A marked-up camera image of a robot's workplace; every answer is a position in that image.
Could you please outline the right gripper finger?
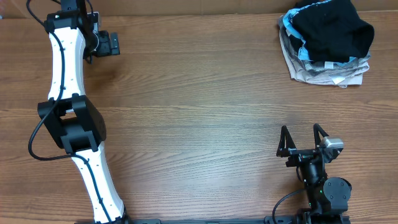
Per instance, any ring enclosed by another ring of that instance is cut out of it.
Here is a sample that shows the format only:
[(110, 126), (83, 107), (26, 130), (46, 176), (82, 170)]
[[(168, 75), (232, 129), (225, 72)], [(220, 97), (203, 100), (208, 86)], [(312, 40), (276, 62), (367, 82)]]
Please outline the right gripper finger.
[(328, 134), (323, 130), (323, 128), (318, 123), (315, 123), (313, 125), (313, 133), (314, 133), (314, 140), (316, 146), (320, 145), (321, 137), (324, 138), (328, 136)]
[(289, 157), (292, 155), (293, 151), (296, 150), (295, 143), (289, 133), (289, 130), (285, 125), (281, 127), (280, 141), (277, 148), (277, 157)]

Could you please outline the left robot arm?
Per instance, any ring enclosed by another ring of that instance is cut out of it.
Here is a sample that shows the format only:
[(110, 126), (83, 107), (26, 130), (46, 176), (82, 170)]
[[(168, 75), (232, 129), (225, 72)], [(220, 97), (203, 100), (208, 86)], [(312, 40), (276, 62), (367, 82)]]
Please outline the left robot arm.
[(45, 126), (56, 145), (65, 151), (53, 161), (70, 158), (83, 178), (93, 206), (95, 223), (130, 223), (123, 201), (113, 184), (106, 162), (106, 125), (88, 99), (83, 63), (94, 57), (119, 55), (117, 33), (100, 30), (100, 15), (86, 0), (59, 1), (61, 9), (40, 21), (52, 46), (52, 85), (48, 99), (37, 106), (40, 121), (28, 143)]

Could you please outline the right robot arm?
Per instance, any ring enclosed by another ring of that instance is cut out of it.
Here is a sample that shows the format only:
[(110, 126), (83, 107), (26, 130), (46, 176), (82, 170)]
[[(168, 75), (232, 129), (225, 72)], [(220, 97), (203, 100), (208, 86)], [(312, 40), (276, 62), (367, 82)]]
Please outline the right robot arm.
[[(341, 177), (328, 177), (325, 165), (335, 160), (343, 151), (344, 143), (333, 138), (318, 124), (313, 125), (315, 147), (297, 149), (289, 130), (281, 127), (277, 157), (286, 157), (287, 167), (294, 167), (303, 188), (282, 197), (272, 210), (272, 223), (312, 223), (333, 224), (349, 223), (349, 217), (343, 214), (348, 210), (352, 185)], [(305, 192), (308, 208), (302, 208), (294, 216), (277, 216), (278, 206), (286, 199)]]

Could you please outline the beige folded garment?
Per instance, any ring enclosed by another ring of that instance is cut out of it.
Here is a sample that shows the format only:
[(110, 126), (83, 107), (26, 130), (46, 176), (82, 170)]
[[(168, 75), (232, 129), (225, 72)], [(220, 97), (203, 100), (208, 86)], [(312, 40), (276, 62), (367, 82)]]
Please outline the beige folded garment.
[(368, 70), (357, 70), (350, 72), (325, 72), (318, 76), (311, 77), (307, 73), (295, 74), (292, 68), (289, 68), (291, 79), (299, 82), (305, 82), (312, 85), (337, 85), (342, 88), (346, 88), (348, 85), (361, 85), (363, 82), (363, 74)]

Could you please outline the grey folded garment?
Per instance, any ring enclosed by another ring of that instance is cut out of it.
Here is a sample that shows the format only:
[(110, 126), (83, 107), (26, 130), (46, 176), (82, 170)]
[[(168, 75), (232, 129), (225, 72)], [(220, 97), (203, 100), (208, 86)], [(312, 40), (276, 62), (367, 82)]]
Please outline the grey folded garment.
[(309, 74), (311, 77), (315, 77), (325, 72), (350, 72), (352, 70), (356, 72), (357, 70), (369, 69), (368, 60), (370, 58), (370, 53), (368, 53), (364, 58), (354, 58), (347, 63), (312, 62), (309, 60), (299, 59), (298, 52), (293, 48), (290, 39), (290, 37), (294, 36), (285, 28), (285, 25), (282, 22), (283, 16), (284, 15), (280, 16), (278, 20), (281, 49), (288, 67), (292, 68), (295, 74), (304, 72)]

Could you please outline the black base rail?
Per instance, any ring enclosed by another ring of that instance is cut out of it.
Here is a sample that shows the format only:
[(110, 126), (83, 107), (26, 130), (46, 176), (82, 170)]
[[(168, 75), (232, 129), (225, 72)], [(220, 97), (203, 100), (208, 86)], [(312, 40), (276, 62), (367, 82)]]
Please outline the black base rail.
[[(276, 223), (278, 224), (294, 224), (294, 223), (305, 223), (305, 221), (301, 221), (295, 216), (276, 216)], [(79, 224), (97, 224), (100, 222), (77, 222)], [(168, 220), (162, 221), (159, 219), (137, 219), (131, 220), (128, 216), (126, 220), (116, 220), (113, 222), (108, 222), (112, 224), (273, 224), (274, 221), (271, 216), (266, 216), (263, 219), (213, 219), (213, 220)], [(349, 216), (343, 216), (342, 218), (332, 218), (331, 220), (326, 221), (326, 219), (315, 219), (312, 223), (321, 224), (321, 223), (342, 223), (342, 224), (350, 224)]]

